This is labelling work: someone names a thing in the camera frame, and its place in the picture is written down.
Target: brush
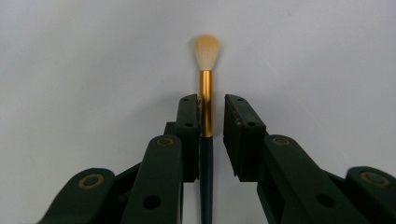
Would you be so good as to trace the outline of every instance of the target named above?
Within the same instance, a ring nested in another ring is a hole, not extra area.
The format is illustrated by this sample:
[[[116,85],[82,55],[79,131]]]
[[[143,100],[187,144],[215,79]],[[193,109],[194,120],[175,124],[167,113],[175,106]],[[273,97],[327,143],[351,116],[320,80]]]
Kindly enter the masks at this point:
[[[199,173],[201,194],[201,223],[212,223],[213,203],[213,94],[212,69],[220,50],[213,35],[201,35],[195,40],[194,51],[200,72],[200,138]]]

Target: white surface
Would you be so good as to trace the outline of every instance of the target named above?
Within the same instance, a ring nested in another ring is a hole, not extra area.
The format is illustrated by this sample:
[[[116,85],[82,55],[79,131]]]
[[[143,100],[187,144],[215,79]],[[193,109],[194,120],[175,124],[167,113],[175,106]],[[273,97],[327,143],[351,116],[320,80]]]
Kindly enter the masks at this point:
[[[265,223],[222,144],[225,93],[344,176],[396,175],[395,1],[1,1],[0,219],[34,223],[74,174],[119,174],[198,92],[192,40],[216,35],[214,223]],[[197,183],[184,223],[199,223]]]

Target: brush handle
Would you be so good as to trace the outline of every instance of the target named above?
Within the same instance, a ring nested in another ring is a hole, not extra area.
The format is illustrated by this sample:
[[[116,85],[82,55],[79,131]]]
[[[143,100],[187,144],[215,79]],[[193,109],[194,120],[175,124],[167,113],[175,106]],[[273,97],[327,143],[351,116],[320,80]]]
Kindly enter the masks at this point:
[[[201,223],[212,224],[213,137],[201,137],[199,156]]]

